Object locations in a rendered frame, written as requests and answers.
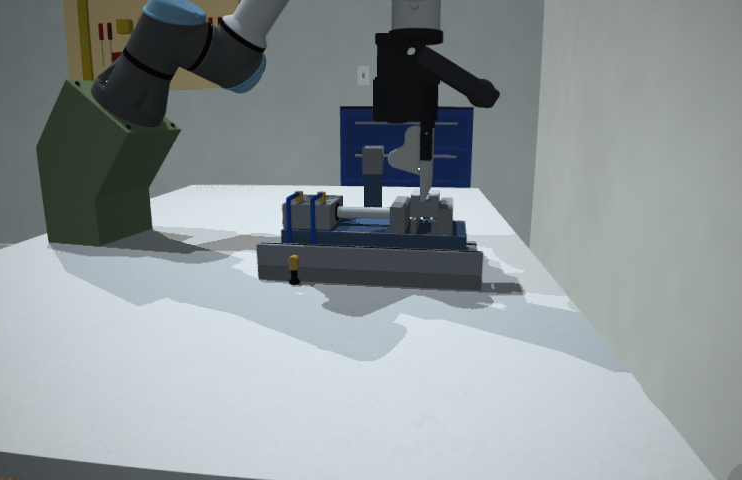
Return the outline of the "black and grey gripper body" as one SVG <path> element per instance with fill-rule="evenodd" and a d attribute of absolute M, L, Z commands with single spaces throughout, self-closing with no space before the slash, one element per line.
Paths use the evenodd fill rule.
<path fill-rule="evenodd" d="M 427 44 L 432 43 L 432 44 Z M 375 33 L 377 77 L 373 79 L 373 120 L 407 123 L 420 121 L 426 96 L 434 96 L 433 126 L 438 117 L 440 78 L 416 63 L 425 45 L 443 43 L 443 31 L 402 28 Z M 415 53 L 408 55 L 408 50 Z M 421 79 L 422 77 L 422 79 Z"/>

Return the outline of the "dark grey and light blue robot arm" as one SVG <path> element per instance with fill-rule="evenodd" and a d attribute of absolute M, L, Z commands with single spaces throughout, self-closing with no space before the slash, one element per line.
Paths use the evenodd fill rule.
<path fill-rule="evenodd" d="M 224 16 L 215 27 L 192 2 L 149 0 L 122 54 L 97 76 L 91 94 L 117 117 L 157 127 L 166 114 L 170 82 L 178 67 L 223 89 L 248 92 L 265 71 L 266 35 L 288 1 L 242 0 L 234 14 Z M 392 0 L 392 30 L 440 30 L 440 17 L 441 0 Z M 491 108 L 500 96 L 490 81 L 427 46 L 416 63 L 476 107 Z"/>

